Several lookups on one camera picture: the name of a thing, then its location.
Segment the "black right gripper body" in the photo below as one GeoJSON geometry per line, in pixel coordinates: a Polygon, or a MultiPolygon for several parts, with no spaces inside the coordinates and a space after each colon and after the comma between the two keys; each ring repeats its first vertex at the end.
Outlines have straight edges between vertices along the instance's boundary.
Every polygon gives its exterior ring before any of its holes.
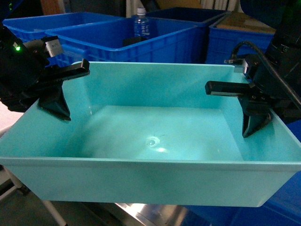
{"type": "MultiPolygon", "coordinates": [[[[293,123],[301,119],[301,111],[290,100],[280,87],[279,82],[269,73],[257,54],[244,54],[242,58],[249,69],[247,76],[266,95],[273,98],[272,108],[284,123],[293,123]]],[[[301,94],[301,59],[299,56],[273,59],[272,66],[287,84],[298,94],[301,94]]]]}

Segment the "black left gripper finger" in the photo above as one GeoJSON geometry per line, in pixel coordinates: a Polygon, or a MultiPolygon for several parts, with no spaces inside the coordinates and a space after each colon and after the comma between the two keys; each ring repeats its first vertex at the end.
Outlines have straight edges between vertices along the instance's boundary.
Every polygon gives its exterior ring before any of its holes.
{"type": "Polygon", "coordinates": [[[59,83],[43,88],[40,91],[38,106],[61,120],[71,121],[70,110],[64,98],[62,85],[63,83],[59,83]]]}
{"type": "Polygon", "coordinates": [[[59,67],[58,65],[53,65],[47,67],[42,74],[42,85],[57,84],[87,76],[90,74],[89,68],[90,63],[86,59],[69,66],[59,67]]]}

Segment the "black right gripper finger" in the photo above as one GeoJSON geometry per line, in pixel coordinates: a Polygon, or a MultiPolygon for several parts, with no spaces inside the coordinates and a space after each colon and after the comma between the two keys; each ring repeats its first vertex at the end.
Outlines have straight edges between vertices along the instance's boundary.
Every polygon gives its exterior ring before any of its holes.
{"type": "Polygon", "coordinates": [[[256,90],[246,83],[208,81],[205,84],[205,92],[212,96],[242,97],[251,96],[256,90]]]}
{"type": "Polygon", "coordinates": [[[268,97],[250,94],[238,97],[243,112],[242,136],[247,138],[271,122],[268,97]]]}

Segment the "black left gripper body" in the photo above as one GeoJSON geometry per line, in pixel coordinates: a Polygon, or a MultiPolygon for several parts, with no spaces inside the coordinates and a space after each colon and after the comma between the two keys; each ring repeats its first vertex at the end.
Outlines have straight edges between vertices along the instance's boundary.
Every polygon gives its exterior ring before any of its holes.
{"type": "Polygon", "coordinates": [[[8,110],[25,112],[36,101],[25,93],[50,64],[45,42],[55,39],[58,37],[50,36],[25,43],[16,37],[0,39],[0,101],[8,110]]]}

